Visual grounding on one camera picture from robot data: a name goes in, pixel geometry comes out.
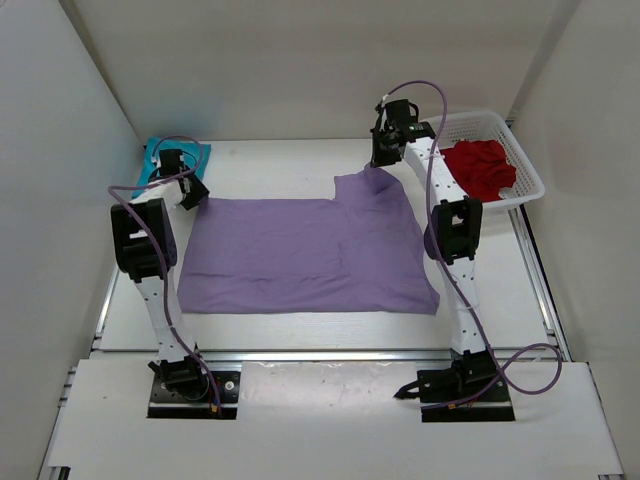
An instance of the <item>purple cloth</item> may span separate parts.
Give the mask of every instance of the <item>purple cloth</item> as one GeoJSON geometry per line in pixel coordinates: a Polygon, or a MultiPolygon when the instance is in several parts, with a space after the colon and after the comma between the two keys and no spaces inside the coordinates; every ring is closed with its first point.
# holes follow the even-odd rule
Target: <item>purple cloth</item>
{"type": "Polygon", "coordinates": [[[440,296],[402,184],[365,168],[335,185],[334,200],[203,203],[180,275],[182,309],[435,314],[440,296]]]}

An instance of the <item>blue cloth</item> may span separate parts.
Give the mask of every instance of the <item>blue cloth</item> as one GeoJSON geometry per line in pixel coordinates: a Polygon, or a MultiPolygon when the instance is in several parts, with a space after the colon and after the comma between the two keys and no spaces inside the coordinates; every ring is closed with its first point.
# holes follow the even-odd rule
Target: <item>blue cloth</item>
{"type": "MultiPolygon", "coordinates": [[[[151,153],[153,149],[156,148],[158,142],[161,140],[160,137],[151,137],[147,141],[147,149],[144,153],[144,164],[142,165],[142,173],[140,174],[140,178],[138,179],[138,183],[136,186],[146,185],[149,183],[149,175],[153,173],[153,171],[157,168],[156,165],[151,161],[151,153]]],[[[160,145],[158,152],[161,150],[170,150],[172,148],[179,148],[184,154],[184,162],[187,164],[187,167],[192,168],[196,164],[196,160],[198,159],[198,155],[200,155],[200,149],[193,142],[182,142],[179,140],[165,140],[160,145]]],[[[196,170],[196,176],[202,180],[204,176],[204,170],[207,168],[207,163],[209,162],[209,155],[211,154],[211,145],[202,145],[202,150],[204,152],[204,159],[200,164],[198,170],[196,170]]],[[[156,159],[159,158],[159,154],[156,152],[156,159]]],[[[136,198],[140,195],[143,190],[138,190],[133,193],[132,198],[136,198]]]]}

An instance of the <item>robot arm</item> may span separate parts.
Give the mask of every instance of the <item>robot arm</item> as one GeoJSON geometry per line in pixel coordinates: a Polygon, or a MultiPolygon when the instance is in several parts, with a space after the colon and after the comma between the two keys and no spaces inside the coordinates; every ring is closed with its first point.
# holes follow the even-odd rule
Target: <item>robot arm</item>
{"type": "Polygon", "coordinates": [[[206,391],[209,380],[192,356],[199,356],[198,347],[184,323],[176,295],[173,267],[177,262],[177,250],[168,212],[178,205],[187,210],[193,208],[209,195],[209,191],[195,174],[169,179],[186,170],[181,150],[161,151],[158,186],[130,202],[160,245],[167,266],[166,292],[156,250],[122,205],[111,208],[111,224],[118,267],[129,275],[142,294],[158,340],[159,362],[152,362],[149,366],[159,375],[167,390],[185,398],[195,398],[206,391]],[[165,293],[171,326],[165,312],[165,293]]]}
{"type": "MultiPolygon", "coordinates": [[[[404,150],[404,160],[411,166],[425,190],[427,182],[428,157],[432,142],[433,140],[429,137],[420,138],[413,143],[408,143],[404,150]]],[[[478,303],[474,282],[475,248],[470,249],[471,251],[464,252],[464,254],[463,252],[460,252],[457,258],[455,258],[456,255],[451,255],[447,251],[447,244],[452,244],[458,241],[456,238],[452,238],[451,230],[453,229],[459,228],[463,230],[461,233],[461,236],[464,236],[463,244],[467,243],[469,239],[467,229],[472,231],[476,230],[479,233],[481,221],[479,217],[482,214],[482,204],[478,205],[476,202],[470,200],[466,192],[456,183],[451,172],[444,163],[442,156],[440,156],[440,151],[437,147],[435,150],[430,181],[432,197],[431,205],[435,205],[436,207],[434,208],[434,212],[430,214],[429,221],[436,222],[436,225],[438,226],[437,232],[440,242],[440,251],[447,260],[449,271],[457,279],[458,286],[475,307],[478,303]],[[461,212],[456,212],[456,207],[459,207],[461,212]],[[477,220],[475,220],[477,222],[476,229],[473,227],[474,219],[471,218],[474,216],[474,213],[475,217],[478,217],[477,220]],[[459,218],[459,214],[462,214],[463,217],[469,217],[467,220],[468,225],[465,226],[465,219],[459,218]]],[[[425,233],[425,246],[427,247],[427,253],[433,260],[435,259],[435,253],[431,246],[431,239],[428,232],[425,233]]],[[[444,277],[445,274],[440,263],[438,263],[438,268],[444,277]]],[[[446,278],[444,283],[447,301],[449,302],[449,311],[452,316],[451,348],[459,354],[463,354],[465,351],[476,353],[485,350],[484,342],[478,332],[478,327],[473,320],[473,317],[469,313],[469,310],[446,278]]]]}
{"type": "MultiPolygon", "coordinates": [[[[427,212],[428,222],[435,231],[437,247],[447,270],[451,273],[465,298],[475,308],[478,300],[475,289],[475,253],[480,239],[482,223],[482,203],[469,198],[456,183],[444,163],[437,146],[434,150],[431,177],[427,178],[429,154],[435,132],[428,122],[418,121],[418,109],[408,100],[381,102],[376,111],[378,120],[371,130],[373,139],[372,167],[392,165],[403,159],[411,166],[422,187],[430,184],[431,212],[427,212]]],[[[425,250],[432,260],[436,260],[436,249],[429,231],[425,231],[425,250]]],[[[480,334],[477,323],[462,301],[460,295],[449,282],[444,268],[438,262],[443,277],[447,301],[451,312],[452,363],[447,370],[439,372],[426,383],[411,382],[403,386],[396,398],[417,398],[422,388],[426,399],[432,392],[447,390],[453,399],[464,396],[471,389],[478,391],[496,376],[496,367],[480,334]]]]}

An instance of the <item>red cloth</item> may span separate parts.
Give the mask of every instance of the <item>red cloth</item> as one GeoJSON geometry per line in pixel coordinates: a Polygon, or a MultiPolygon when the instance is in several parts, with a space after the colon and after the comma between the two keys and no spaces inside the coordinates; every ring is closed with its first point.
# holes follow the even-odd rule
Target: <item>red cloth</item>
{"type": "Polygon", "coordinates": [[[504,148],[495,140],[460,141],[441,153],[453,178],[472,198],[500,200],[500,189],[516,182],[516,168],[507,163],[504,148]]]}

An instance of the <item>white plastic basket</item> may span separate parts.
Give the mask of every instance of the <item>white plastic basket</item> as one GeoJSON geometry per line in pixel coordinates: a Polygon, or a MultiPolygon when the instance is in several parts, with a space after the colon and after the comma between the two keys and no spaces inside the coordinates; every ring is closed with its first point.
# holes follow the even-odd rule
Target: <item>white plastic basket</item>
{"type": "MultiPolygon", "coordinates": [[[[442,117],[427,118],[434,130],[442,117]]],[[[500,190],[502,200],[483,203],[486,213],[499,213],[517,207],[544,195],[544,185],[531,162],[518,144],[504,120],[495,112],[477,111],[447,115],[447,123],[438,142],[442,150],[460,140],[496,140],[507,154],[507,162],[516,167],[516,183],[513,188],[500,190]]]]}

